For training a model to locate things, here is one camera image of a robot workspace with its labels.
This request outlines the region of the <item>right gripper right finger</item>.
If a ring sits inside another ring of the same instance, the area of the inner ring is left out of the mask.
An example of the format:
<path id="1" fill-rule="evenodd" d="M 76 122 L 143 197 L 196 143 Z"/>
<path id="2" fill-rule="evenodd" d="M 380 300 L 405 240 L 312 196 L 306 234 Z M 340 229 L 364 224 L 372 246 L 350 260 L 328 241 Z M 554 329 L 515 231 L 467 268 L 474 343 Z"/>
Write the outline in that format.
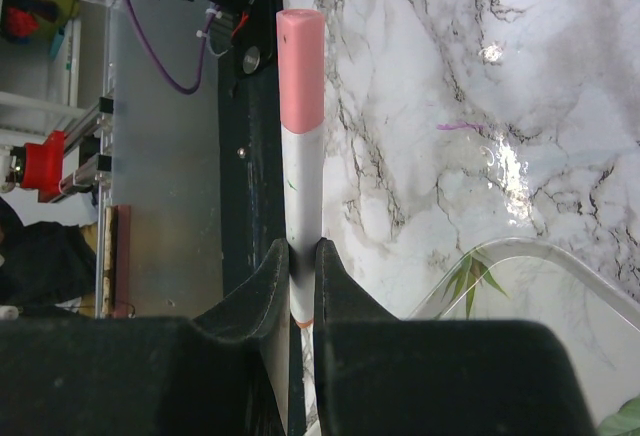
<path id="1" fill-rule="evenodd" d="M 521 320 L 401 320 L 316 249 L 314 377 L 325 435 L 591 435 L 564 346 Z"/>

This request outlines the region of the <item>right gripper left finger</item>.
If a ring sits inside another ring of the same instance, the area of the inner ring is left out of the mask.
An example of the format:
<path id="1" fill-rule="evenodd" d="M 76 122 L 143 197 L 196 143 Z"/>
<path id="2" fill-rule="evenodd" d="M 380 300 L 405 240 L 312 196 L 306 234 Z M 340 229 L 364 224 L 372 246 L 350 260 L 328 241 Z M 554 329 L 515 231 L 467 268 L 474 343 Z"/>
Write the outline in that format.
<path id="1" fill-rule="evenodd" d="M 204 314 L 1 326 L 5 435 L 282 435 L 289 248 Z"/>

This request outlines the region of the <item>pink capped white marker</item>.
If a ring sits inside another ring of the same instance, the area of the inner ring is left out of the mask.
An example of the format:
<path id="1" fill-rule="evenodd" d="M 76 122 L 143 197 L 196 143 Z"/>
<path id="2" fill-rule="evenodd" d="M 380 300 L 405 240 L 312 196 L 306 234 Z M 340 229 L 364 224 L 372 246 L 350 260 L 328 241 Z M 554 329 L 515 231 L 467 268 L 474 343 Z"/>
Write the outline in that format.
<path id="1" fill-rule="evenodd" d="M 315 254 L 322 237 L 324 16 L 310 9 L 276 14 L 290 311 L 313 323 Z"/>

